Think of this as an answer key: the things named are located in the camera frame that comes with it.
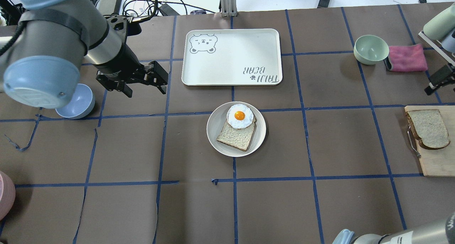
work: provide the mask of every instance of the slice of bread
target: slice of bread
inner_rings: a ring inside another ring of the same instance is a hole
[[[253,134],[256,131],[256,118],[253,123],[244,129],[234,129],[228,121],[224,123],[221,133],[216,138],[218,142],[229,145],[238,150],[246,152],[250,146]]]
[[[450,144],[449,133],[439,110],[416,110],[406,114],[420,147],[437,150]]]

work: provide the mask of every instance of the fried egg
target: fried egg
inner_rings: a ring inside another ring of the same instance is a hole
[[[236,104],[229,108],[226,119],[234,129],[244,129],[253,123],[255,115],[248,106]]]

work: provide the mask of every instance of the wooden cutting board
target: wooden cutting board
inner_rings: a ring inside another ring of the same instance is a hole
[[[450,145],[439,150],[427,150],[419,146],[417,151],[424,176],[455,177],[455,106],[406,106],[405,111],[438,109],[449,132]]]

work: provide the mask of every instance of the pink bowl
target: pink bowl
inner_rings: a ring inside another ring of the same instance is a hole
[[[10,211],[16,197],[13,181],[0,171],[0,220]]]

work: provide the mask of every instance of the white plate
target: white plate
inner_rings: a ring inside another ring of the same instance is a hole
[[[193,30],[187,34],[185,85],[277,85],[282,79],[280,39],[274,29]]]
[[[226,114],[228,113],[229,108],[235,104],[248,106],[256,117],[256,131],[253,134],[250,147],[246,152],[230,147],[216,140],[218,135],[221,133],[221,129],[223,129],[224,123],[226,122]],[[208,118],[207,137],[213,148],[220,153],[229,157],[242,157],[251,154],[261,146],[265,138],[266,129],[264,117],[254,106],[244,102],[229,102],[216,108]]]

